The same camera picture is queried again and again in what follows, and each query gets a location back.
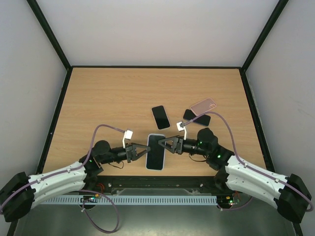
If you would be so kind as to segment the blue phone black screen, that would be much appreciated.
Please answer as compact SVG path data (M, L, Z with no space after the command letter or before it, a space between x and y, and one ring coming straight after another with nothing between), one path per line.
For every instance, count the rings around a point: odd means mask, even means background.
M191 120L195 118L196 115L192 112L190 109L186 109L183 115L184 120ZM195 119L193 123L202 125L202 126L208 126L210 124L211 117L209 115L202 115L199 118Z

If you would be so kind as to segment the pink translucent phone case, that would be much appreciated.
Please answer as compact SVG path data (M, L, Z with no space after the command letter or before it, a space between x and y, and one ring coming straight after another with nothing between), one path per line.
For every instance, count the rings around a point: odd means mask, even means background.
M211 98L205 98L202 101L197 102L196 104L190 107L190 110L196 115L200 115L204 112L207 112L211 109L214 109L217 106L216 102Z

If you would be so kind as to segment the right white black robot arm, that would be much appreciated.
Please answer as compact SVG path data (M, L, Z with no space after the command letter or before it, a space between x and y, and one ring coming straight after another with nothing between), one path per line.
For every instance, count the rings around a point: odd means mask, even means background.
M158 144L171 153L204 156L206 163L217 171L214 179L219 192L231 190L257 198L292 223L301 223L305 213L314 209L310 192L299 176L287 177L244 160L221 146L209 128L201 129L195 140L174 136Z

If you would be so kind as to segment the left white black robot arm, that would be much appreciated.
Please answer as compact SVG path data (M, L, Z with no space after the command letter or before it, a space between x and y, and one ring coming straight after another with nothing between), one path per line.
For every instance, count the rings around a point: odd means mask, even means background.
M0 213L5 222L13 222L40 203L68 192L88 188L92 178L103 172L102 165L138 160L150 151L149 146L126 144L111 148L105 140L96 142L89 155L64 168L44 174L15 174L0 190Z

